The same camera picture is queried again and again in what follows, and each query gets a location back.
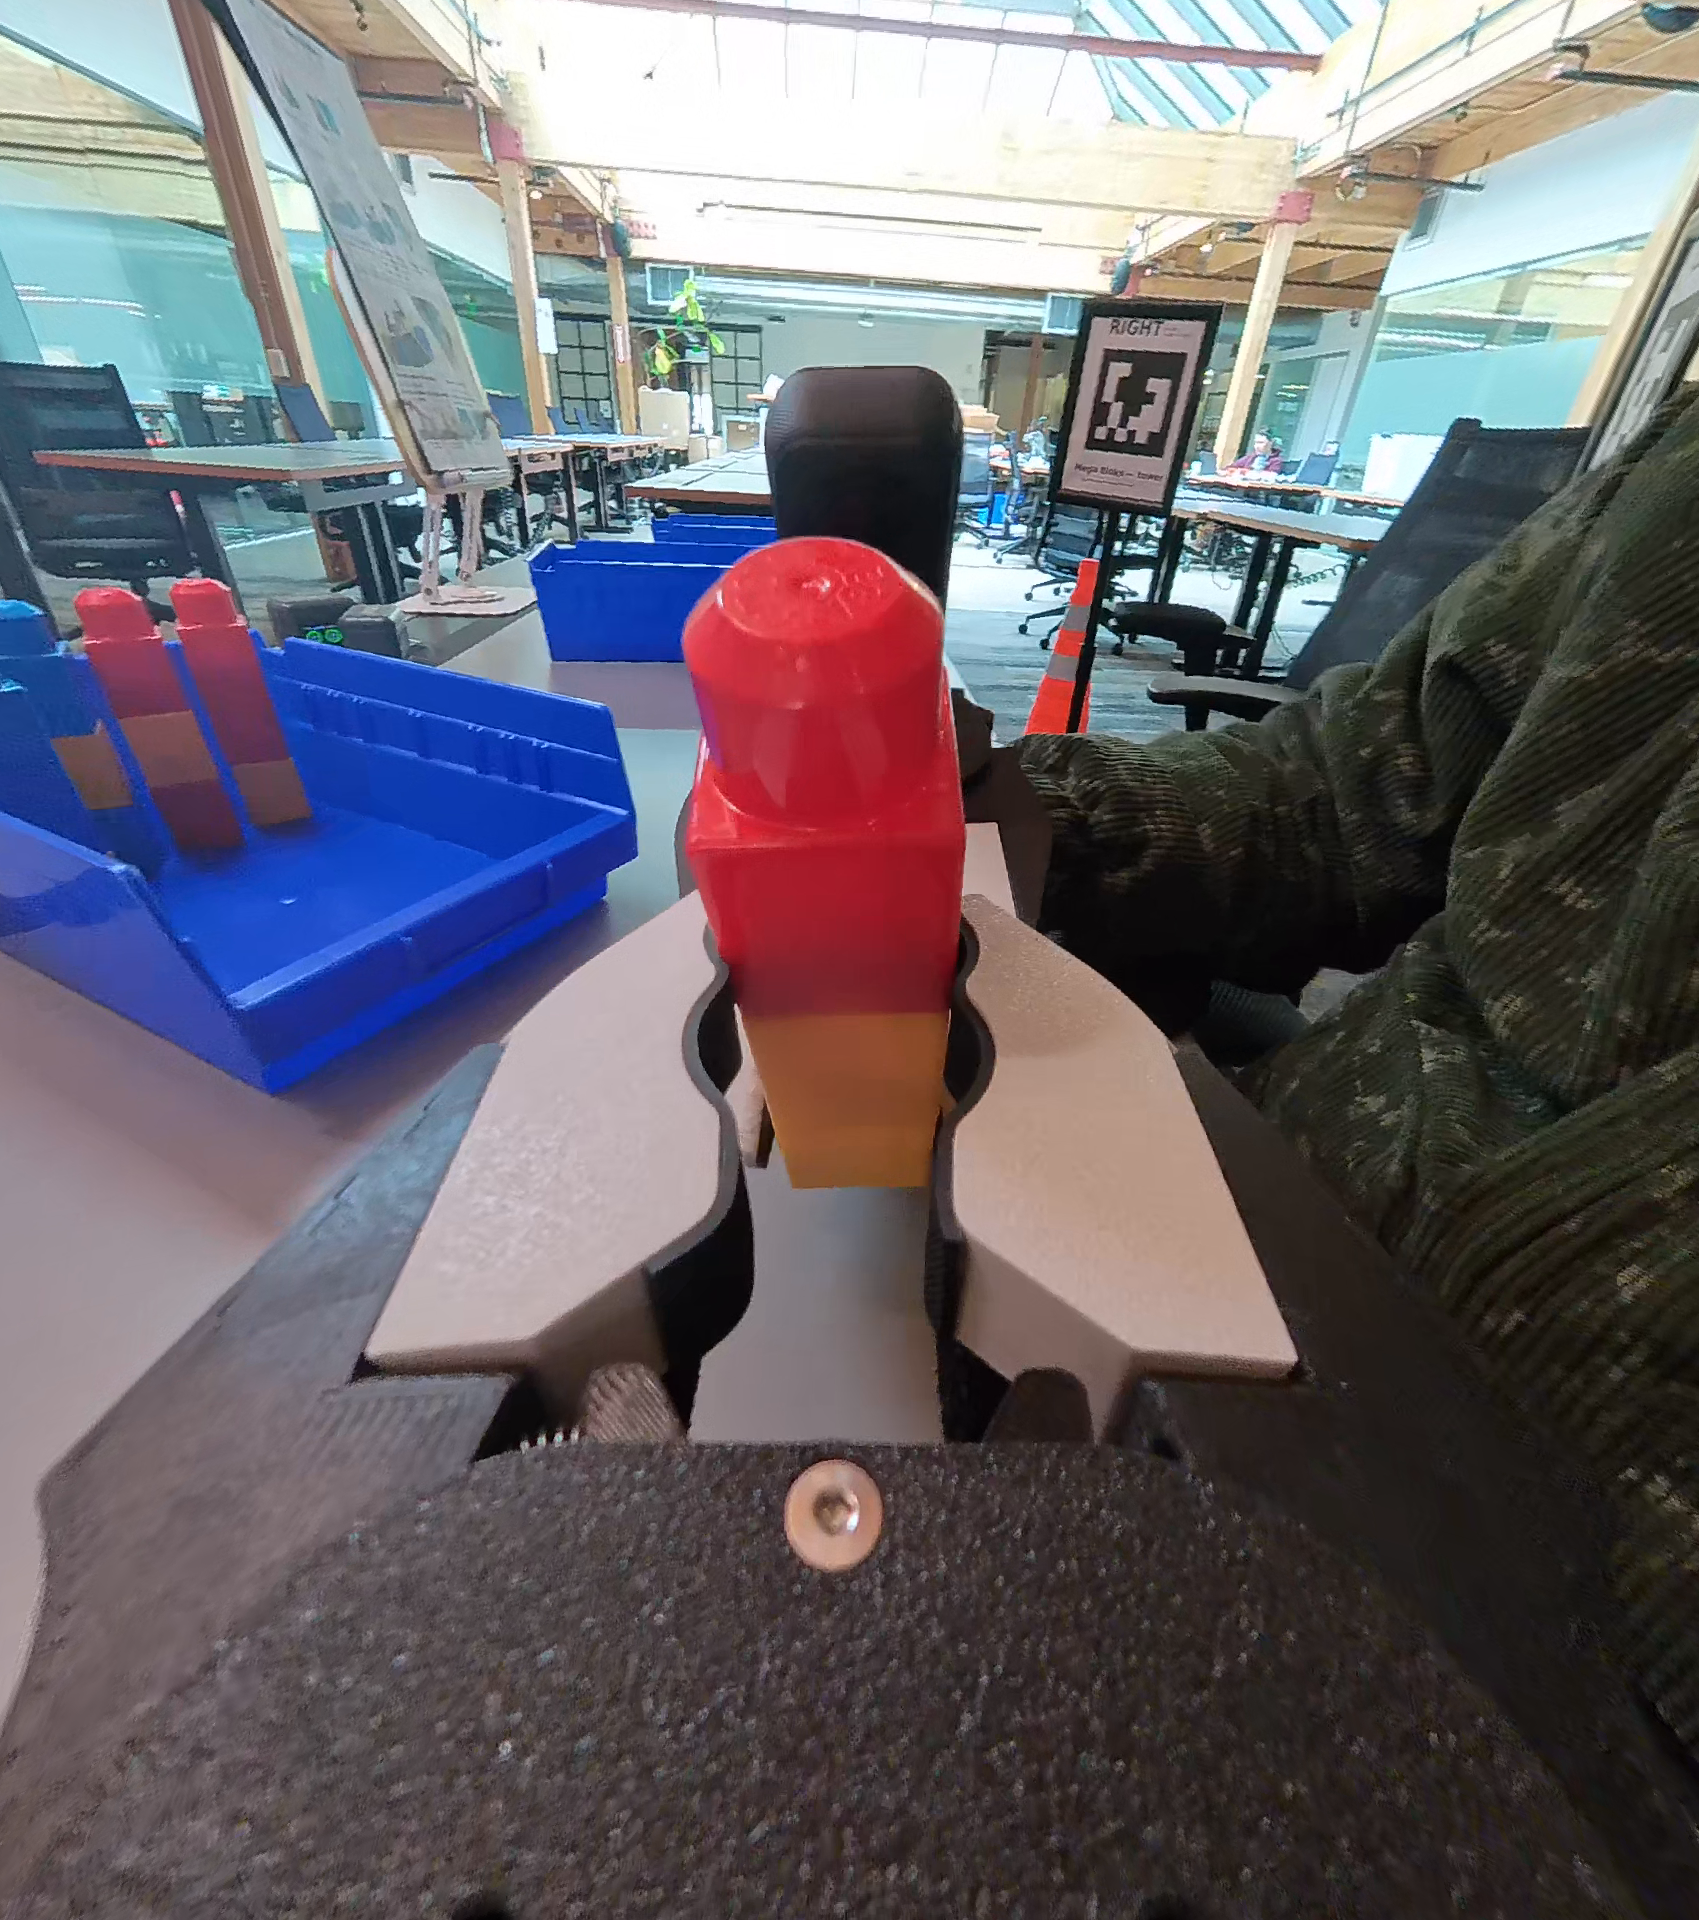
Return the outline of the wooden desk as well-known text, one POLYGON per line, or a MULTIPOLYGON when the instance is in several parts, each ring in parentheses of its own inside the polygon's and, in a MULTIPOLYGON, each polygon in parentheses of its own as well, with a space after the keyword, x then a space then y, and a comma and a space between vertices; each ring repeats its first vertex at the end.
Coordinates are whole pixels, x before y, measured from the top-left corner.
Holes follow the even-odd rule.
POLYGON ((37 450, 46 468, 122 475, 155 483, 181 502, 189 552, 201 574, 237 589, 229 547, 208 509, 208 493, 234 493, 245 484, 284 484, 297 490, 299 506, 315 515, 344 515, 344 535, 358 560, 358 593, 367 604, 391 605, 406 595, 399 545, 388 523, 388 504, 420 493, 402 446, 391 439, 333 439, 310 443, 237 443, 237 446, 108 446, 108 450, 37 450))
POLYGON ((1246 569, 1231 623, 1261 642, 1268 642, 1276 627, 1276 611, 1298 552, 1334 547, 1345 557, 1361 557, 1373 552, 1393 526, 1386 515, 1286 509, 1265 502, 1228 502, 1220 493, 1191 490, 1172 497, 1170 515, 1185 526, 1214 526, 1246 541, 1246 569))

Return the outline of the white document stand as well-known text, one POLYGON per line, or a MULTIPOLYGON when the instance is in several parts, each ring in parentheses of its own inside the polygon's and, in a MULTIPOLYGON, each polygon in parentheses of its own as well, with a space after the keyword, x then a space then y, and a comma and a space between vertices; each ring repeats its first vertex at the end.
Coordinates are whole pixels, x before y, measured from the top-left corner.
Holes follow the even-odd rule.
POLYGON ((520 617, 528 589, 477 578, 484 497, 505 490, 513 467, 352 72, 270 3, 214 3, 211 13, 310 185, 344 323, 425 498, 420 587, 399 611, 520 617))

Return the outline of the yellow mega block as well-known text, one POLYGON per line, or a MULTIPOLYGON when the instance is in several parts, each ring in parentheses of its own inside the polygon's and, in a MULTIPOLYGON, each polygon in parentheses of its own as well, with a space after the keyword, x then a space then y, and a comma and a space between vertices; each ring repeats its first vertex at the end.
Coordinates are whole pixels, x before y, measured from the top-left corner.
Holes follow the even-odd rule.
POLYGON ((742 1011, 790 1188, 929 1188, 947 1011, 742 1011))

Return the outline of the person's right forearm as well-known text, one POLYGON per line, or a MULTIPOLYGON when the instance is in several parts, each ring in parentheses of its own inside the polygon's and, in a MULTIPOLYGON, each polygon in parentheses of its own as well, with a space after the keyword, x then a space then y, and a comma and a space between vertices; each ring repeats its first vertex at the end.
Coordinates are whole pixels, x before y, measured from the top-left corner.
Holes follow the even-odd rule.
POLYGON ((1041 929, 1136 986, 1298 992, 1375 971, 1453 893, 1508 750, 1537 829, 1699 701, 1699 383, 1371 663, 1222 731, 1029 738, 1054 851, 1041 929))

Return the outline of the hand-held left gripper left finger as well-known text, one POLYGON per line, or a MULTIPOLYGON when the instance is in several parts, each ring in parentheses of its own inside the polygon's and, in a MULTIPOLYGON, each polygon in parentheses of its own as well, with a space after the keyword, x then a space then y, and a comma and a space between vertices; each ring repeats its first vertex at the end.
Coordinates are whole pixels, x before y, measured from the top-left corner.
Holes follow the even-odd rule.
POLYGON ((694 1051, 726 974, 700 900, 595 951, 510 1027, 363 1358, 378 1374, 590 1379, 672 1362, 661 1267, 742 1171, 694 1051))

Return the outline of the cluster of block towers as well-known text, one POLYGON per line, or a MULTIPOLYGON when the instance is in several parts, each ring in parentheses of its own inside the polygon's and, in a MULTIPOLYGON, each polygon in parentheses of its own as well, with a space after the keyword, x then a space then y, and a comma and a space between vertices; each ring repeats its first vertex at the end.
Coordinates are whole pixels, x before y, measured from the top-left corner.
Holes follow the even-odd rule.
POLYGON ((90 587, 78 637, 0 597, 0 814, 145 881, 315 819, 234 593, 184 578, 175 611, 90 587))

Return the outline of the black white tag sign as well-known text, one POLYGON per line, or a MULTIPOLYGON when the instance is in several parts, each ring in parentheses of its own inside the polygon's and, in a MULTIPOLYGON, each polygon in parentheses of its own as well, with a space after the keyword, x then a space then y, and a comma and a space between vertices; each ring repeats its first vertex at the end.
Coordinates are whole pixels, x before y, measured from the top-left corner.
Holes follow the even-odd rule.
POLYGON ((1114 587, 1124 523, 1170 513, 1222 321, 1220 301, 1107 294, 1082 307, 1052 498, 1098 515, 1096 611, 1114 587))
POLYGON ((1682 382, 1699 347, 1699 209, 1682 225, 1674 254, 1648 307, 1648 321, 1622 364, 1622 377, 1603 402, 1579 475, 1616 460, 1651 428, 1682 382))

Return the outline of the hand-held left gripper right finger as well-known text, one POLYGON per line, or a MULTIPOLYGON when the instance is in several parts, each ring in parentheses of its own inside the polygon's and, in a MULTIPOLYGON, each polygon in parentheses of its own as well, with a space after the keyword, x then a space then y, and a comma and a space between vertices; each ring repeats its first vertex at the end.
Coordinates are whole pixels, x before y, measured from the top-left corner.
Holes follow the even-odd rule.
POLYGON ((947 1428, 1052 1372, 1117 1428, 1146 1379, 1286 1383, 1298 1348, 1172 1041, 985 893, 960 900, 925 1302, 947 1428))

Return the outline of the red mega block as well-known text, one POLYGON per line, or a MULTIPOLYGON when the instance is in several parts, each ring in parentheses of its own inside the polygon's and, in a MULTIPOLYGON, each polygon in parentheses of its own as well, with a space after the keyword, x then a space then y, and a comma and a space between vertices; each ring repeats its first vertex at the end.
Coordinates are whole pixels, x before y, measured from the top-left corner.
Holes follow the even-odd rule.
POLYGON ((945 613, 872 545, 772 541, 693 609, 684 851, 743 1011, 945 1015, 966 826, 945 613))

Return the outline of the green potted plant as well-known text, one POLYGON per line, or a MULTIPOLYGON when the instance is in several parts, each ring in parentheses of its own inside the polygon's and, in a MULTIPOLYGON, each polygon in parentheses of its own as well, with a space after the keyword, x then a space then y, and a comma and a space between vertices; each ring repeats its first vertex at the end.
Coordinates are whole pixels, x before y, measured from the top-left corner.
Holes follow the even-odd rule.
POLYGON ((678 366, 728 357, 728 339, 715 328, 700 298, 694 269, 682 275, 668 310, 647 325, 642 366, 650 387, 671 387, 678 366))

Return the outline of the orange traffic cone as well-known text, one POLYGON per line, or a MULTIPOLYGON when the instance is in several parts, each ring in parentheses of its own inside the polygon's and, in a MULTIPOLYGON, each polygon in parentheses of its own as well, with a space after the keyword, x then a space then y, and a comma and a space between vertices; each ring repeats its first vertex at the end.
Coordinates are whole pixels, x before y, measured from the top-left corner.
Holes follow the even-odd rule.
POLYGON ((1091 711, 1085 653, 1091 613, 1096 611, 1100 563, 1085 560, 1077 568, 1077 584, 1066 600, 1063 617, 1045 646, 1045 671, 1032 697, 1026 734, 1067 734, 1082 731, 1091 711))

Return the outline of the black box device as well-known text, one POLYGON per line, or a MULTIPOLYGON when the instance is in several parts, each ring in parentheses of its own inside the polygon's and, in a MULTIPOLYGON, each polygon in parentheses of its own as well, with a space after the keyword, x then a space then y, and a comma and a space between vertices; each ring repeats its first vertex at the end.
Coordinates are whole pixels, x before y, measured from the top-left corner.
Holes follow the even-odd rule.
POLYGON ((271 595, 267 631, 277 645, 308 639, 373 657, 410 657, 406 617, 395 605, 363 604, 344 593, 271 595))

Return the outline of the black office chair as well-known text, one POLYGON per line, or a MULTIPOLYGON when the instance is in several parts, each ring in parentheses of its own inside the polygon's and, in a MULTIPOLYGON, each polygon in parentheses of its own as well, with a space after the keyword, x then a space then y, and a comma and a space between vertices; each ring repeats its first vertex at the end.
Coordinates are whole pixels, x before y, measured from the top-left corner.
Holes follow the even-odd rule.
POLYGON ((1185 671, 1151 683, 1151 705, 1184 713, 1196 731, 1210 716, 1258 720, 1298 701, 1329 668, 1368 667, 1416 613, 1485 560, 1579 472, 1587 424, 1491 428, 1454 419, 1437 457, 1350 574, 1286 675, 1268 679, 1265 639, 1225 626, 1210 611, 1128 605, 1120 626, 1172 637, 1185 671))
POLYGON ((189 517, 156 475, 61 467, 46 460, 52 450, 149 451, 112 364, 0 361, 0 484, 23 543, 42 574, 141 595, 201 574, 189 517))

